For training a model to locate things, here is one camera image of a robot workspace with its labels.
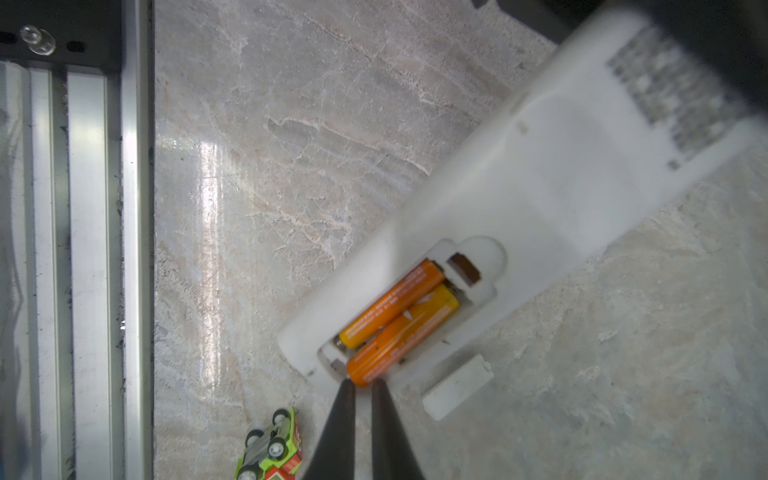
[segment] battery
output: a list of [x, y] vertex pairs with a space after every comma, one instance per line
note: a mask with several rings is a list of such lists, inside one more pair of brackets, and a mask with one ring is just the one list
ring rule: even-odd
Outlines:
[[441, 326], [458, 307], [453, 293], [444, 284], [439, 285], [349, 359], [349, 377], [357, 386], [367, 386]]
[[443, 280], [445, 275], [438, 266], [424, 260], [346, 327], [339, 339], [348, 348], [356, 349]]

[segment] black tire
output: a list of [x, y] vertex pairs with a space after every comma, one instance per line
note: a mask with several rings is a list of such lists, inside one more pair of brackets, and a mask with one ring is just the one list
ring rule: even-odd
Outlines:
[[248, 432], [248, 435], [245, 435], [245, 448], [250, 447], [250, 443], [248, 443], [248, 442], [250, 442], [251, 439], [253, 439], [253, 438], [257, 438], [258, 439], [258, 438], [263, 437], [263, 436], [264, 436], [264, 432], [263, 431], [261, 431], [259, 429], [251, 430], [250, 432]]
[[285, 410], [285, 409], [277, 409], [277, 410], [275, 410], [275, 412], [272, 414], [272, 425], [277, 425], [277, 424], [275, 423], [275, 419], [277, 419], [278, 415], [282, 415], [282, 416], [284, 416], [284, 417], [285, 417], [285, 418], [287, 418], [287, 419], [289, 419], [289, 418], [290, 418], [290, 412], [288, 412], [288, 410]]
[[254, 478], [259, 478], [260, 474], [261, 468], [258, 465], [243, 465], [237, 473], [237, 480], [253, 480]]
[[[277, 450], [279, 446], [282, 447], [280, 450], [280, 454], [277, 454]], [[288, 445], [286, 445], [286, 441], [283, 440], [280, 437], [275, 437], [270, 440], [269, 446], [266, 447], [266, 453], [270, 456], [270, 458], [274, 458], [275, 460], [282, 460], [286, 453], [288, 453]]]

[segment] marble surface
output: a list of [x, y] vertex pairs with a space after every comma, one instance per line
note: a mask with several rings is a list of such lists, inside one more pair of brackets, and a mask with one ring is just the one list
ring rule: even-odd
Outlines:
[[[295, 405], [296, 304], [553, 46], [495, 5], [158, 0], [155, 476], [232, 478]], [[728, 164], [396, 398], [427, 478], [759, 478], [768, 471], [766, 146]], [[496, 377], [420, 404], [481, 353]], [[370, 478], [358, 421], [357, 478]]]

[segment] toy car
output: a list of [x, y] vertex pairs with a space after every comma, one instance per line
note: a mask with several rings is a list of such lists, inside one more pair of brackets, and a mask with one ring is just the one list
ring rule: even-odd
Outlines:
[[296, 411], [278, 409], [265, 432], [248, 432], [236, 480], [293, 480], [300, 465], [301, 434]]

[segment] toy car wheel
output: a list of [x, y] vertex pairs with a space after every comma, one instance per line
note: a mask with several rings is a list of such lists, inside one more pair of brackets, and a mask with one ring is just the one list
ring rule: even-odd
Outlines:
[[263, 435], [264, 435], [264, 432], [259, 429], [251, 430], [250, 432], [248, 432], [248, 435], [245, 435], [245, 448], [248, 448], [251, 445], [253, 445], [256, 439], [258, 439]]
[[261, 468], [258, 465], [243, 465], [237, 473], [237, 480], [259, 480]]
[[270, 458], [274, 458], [275, 460], [282, 459], [287, 451], [288, 447], [286, 447], [286, 441], [280, 437], [271, 439], [269, 446], [266, 447], [266, 453]]
[[287, 419], [288, 417], [290, 417], [290, 412], [288, 412], [288, 410], [277, 409], [272, 414], [272, 423], [277, 425], [278, 422], [282, 422], [283, 419]]

